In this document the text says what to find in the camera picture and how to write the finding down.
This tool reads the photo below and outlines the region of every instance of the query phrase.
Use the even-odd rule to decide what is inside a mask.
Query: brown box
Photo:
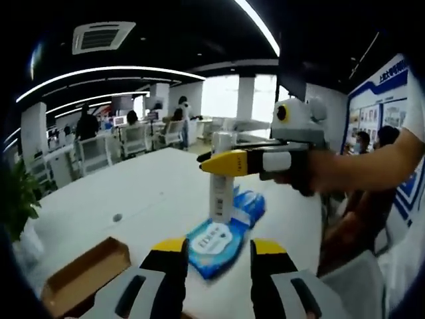
[[[79,316],[91,308],[95,293],[129,266],[127,245],[109,237],[52,275],[41,299],[55,318]]]

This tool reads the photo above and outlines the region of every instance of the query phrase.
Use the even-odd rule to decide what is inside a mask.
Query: display board
[[[349,118],[344,144],[353,146],[355,133],[365,131],[371,137],[369,151],[382,126],[401,129],[407,109],[407,65],[401,55],[395,56],[349,95]],[[393,240],[401,239],[418,215],[424,191],[424,160],[410,178],[396,190],[388,218]]]

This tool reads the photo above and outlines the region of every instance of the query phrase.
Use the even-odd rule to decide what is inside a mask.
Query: air conditioning vent
[[[74,30],[72,54],[116,50],[134,28],[134,22],[101,22]]]

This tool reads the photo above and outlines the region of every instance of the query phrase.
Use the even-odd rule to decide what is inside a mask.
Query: wet wipes package
[[[208,219],[187,235],[189,262],[204,279],[222,273],[237,259],[246,232],[264,214],[265,201],[258,193],[238,193],[235,187],[234,206],[229,223]]]

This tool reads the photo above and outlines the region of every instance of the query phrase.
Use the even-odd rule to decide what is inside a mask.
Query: yellow tip
[[[255,238],[252,241],[255,244],[257,255],[286,254],[286,250],[274,241],[259,238]]]
[[[185,237],[165,239],[152,247],[153,251],[175,251],[180,252],[185,242]]]
[[[212,156],[201,164],[201,169],[208,173],[225,176],[248,175],[247,155],[244,150],[232,150]]]

